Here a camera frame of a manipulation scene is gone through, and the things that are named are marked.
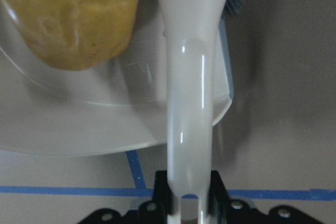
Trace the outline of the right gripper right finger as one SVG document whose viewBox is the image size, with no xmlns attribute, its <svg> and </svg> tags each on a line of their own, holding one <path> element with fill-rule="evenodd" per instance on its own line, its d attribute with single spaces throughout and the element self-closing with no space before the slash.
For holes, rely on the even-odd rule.
<svg viewBox="0 0 336 224">
<path fill-rule="evenodd" d="M 335 190 L 240 190 L 230 196 L 218 171 L 211 171 L 209 188 L 210 223 L 322 223 L 312 215 L 290 205 L 277 205 L 266 214 L 251 201 L 255 199 L 335 201 Z"/>
</svg>

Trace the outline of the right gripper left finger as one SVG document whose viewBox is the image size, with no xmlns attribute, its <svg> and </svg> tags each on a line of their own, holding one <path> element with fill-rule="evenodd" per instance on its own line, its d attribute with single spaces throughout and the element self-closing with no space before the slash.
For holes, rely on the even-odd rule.
<svg viewBox="0 0 336 224">
<path fill-rule="evenodd" d="M 95 210 L 80 223 L 168 223 L 168 215 L 173 212 L 173 194 L 168 185 L 167 171 L 155 172 L 154 189 L 151 200 L 140 204 L 137 209 L 121 215 L 110 208 Z"/>
</svg>

